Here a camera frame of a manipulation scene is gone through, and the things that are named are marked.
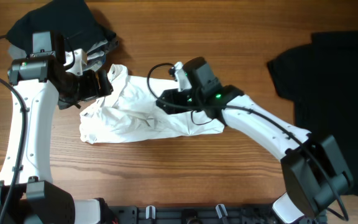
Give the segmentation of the white t-shirt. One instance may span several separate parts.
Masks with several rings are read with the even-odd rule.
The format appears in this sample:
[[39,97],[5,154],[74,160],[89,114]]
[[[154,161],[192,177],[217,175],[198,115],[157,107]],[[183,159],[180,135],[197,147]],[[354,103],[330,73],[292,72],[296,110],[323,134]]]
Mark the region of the white t-shirt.
[[158,108],[145,77],[129,75],[113,64],[108,71],[113,92],[80,113],[80,139],[90,144],[220,134],[224,125],[204,112],[166,114]]

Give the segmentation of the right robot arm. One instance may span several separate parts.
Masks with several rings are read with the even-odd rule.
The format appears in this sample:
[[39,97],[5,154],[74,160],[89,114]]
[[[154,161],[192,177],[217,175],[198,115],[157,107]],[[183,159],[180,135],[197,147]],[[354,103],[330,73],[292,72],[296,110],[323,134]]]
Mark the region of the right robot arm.
[[286,191],[272,204],[279,222],[316,220],[325,212],[349,220],[341,196],[353,177],[332,135],[290,125],[242,90],[222,86],[203,57],[167,66],[178,87],[155,97],[160,109],[167,114],[203,111],[210,121],[240,131],[280,161]]

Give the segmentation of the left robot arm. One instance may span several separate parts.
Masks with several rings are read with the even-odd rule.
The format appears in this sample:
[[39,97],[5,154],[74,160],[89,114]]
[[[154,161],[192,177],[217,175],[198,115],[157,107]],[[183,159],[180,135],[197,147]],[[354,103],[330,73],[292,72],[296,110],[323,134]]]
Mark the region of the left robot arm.
[[5,86],[12,93],[12,123],[0,171],[0,223],[117,223],[102,198],[75,200],[53,183],[50,168],[56,107],[78,106],[112,93],[105,71],[73,73],[60,34],[36,32],[32,53],[14,60]]

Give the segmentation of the grey folded garments stack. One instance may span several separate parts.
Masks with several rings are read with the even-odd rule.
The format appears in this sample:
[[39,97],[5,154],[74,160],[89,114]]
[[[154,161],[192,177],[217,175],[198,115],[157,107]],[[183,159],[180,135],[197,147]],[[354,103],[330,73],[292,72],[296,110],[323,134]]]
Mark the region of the grey folded garments stack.
[[[107,39],[104,41],[100,41],[95,43],[89,51],[86,52],[87,54],[87,66],[85,67],[85,71],[92,70],[94,72],[97,72],[102,65],[106,61],[106,55],[116,49],[119,45],[118,40],[113,39],[112,41],[108,41]],[[20,59],[20,58],[26,58],[27,54],[24,50],[14,46],[10,45],[9,47],[9,55],[13,60]]]

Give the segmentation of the black folded garment on stack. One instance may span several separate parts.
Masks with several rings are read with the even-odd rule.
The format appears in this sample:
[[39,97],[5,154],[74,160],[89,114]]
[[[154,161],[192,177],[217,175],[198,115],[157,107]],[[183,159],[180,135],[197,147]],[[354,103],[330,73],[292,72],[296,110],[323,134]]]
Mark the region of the black folded garment on stack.
[[110,51],[118,45],[115,32],[99,24],[84,0],[55,0],[28,12],[7,32],[6,39],[32,53],[32,34],[51,30],[69,39],[74,49],[93,51],[100,42]]

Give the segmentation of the black garment at right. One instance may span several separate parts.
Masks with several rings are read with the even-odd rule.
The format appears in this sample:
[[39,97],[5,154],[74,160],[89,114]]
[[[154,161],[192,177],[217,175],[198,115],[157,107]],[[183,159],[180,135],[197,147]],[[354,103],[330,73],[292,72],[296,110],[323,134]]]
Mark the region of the black garment at right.
[[313,33],[267,68],[277,95],[294,103],[296,126],[335,137],[358,196],[358,30]]

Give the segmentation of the black base rail with clips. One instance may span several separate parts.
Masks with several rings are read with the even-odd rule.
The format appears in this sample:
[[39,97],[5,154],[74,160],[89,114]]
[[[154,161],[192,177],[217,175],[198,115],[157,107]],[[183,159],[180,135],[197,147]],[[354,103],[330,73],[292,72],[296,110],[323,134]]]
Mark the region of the black base rail with clips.
[[125,224],[279,224],[268,205],[224,207],[112,206],[118,223]]

